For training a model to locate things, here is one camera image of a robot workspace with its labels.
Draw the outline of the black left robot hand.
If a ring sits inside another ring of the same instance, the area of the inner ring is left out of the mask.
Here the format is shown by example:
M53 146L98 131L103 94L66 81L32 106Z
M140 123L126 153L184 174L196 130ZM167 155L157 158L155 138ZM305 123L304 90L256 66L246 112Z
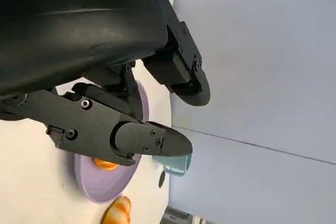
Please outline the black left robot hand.
M185 103L209 103L169 0L1 0L1 119L43 123L61 150L124 166L192 154L186 136L143 120L137 60Z

